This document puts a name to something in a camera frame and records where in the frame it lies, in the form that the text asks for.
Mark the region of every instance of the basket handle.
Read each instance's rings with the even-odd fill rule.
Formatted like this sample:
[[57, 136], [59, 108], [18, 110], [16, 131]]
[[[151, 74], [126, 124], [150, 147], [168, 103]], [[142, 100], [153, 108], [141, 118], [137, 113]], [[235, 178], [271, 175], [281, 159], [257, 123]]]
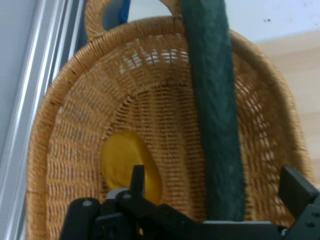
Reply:
[[[89, 42], [106, 33], [102, 24], [102, 19], [105, 9], [112, 3], [112, 1], [113, 0], [88, 0], [85, 7], [84, 22]], [[179, 0], [161, 0], [161, 2], [169, 8], [172, 15], [179, 15]]]

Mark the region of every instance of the screw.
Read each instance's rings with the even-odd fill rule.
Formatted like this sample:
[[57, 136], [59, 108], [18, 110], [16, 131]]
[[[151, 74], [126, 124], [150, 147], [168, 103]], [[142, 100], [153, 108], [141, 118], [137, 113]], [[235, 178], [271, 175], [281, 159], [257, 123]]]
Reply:
[[309, 228], [314, 228], [316, 226], [312, 221], [307, 221], [305, 225]]
[[281, 236], [284, 237], [284, 236], [287, 234], [287, 232], [288, 232], [288, 229], [287, 229], [287, 228], [283, 229], [283, 230], [281, 231]]
[[313, 212], [312, 216], [318, 218], [318, 217], [320, 217], [320, 212]]
[[90, 206], [91, 204], [92, 204], [92, 201], [86, 199], [86, 200], [83, 201], [82, 206], [88, 207], [88, 206]]
[[125, 193], [125, 194], [123, 194], [122, 197], [123, 197], [124, 199], [130, 199], [132, 196], [131, 196], [130, 193]]

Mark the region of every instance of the wicker basket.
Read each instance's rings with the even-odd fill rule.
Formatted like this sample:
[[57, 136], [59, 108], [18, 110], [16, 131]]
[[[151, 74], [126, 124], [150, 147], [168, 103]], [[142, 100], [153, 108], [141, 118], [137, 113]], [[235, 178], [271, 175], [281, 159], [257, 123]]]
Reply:
[[[101, 18], [109, 2], [88, 2], [90, 42], [60, 71], [36, 115], [27, 168], [29, 240], [58, 239], [72, 200], [105, 198], [100, 147], [121, 131], [146, 141], [162, 178], [162, 202], [194, 220], [206, 217], [204, 159], [182, 19], [148, 18], [105, 32]], [[313, 180], [294, 99], [257, 47], [230, 34], [245, 218], [289, 225], [292, 217], [278, 197], [281, 166], [294, 166]]]

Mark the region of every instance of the white wall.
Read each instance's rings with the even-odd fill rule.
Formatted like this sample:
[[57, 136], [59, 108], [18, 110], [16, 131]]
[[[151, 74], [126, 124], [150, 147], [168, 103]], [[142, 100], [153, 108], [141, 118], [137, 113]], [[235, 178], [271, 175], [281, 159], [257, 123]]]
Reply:
[[36, 3], [37, 0], [2, 0], [0, 5], [0, 156], [3, 153]]
[[[252, 42], [320, 31], [320, 0], [225, 0], [230, 28]], [[167, 16], [159, 0], [131, 0], [129, 21]]]

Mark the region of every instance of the blue object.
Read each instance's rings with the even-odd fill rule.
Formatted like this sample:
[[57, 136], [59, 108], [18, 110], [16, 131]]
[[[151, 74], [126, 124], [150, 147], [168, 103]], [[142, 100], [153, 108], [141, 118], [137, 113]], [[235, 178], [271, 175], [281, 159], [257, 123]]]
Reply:
[[123, 5], [119, 13], [120, 24], [126, 24], [128, 22], [130, 2], [131, 0], [123, 0]]

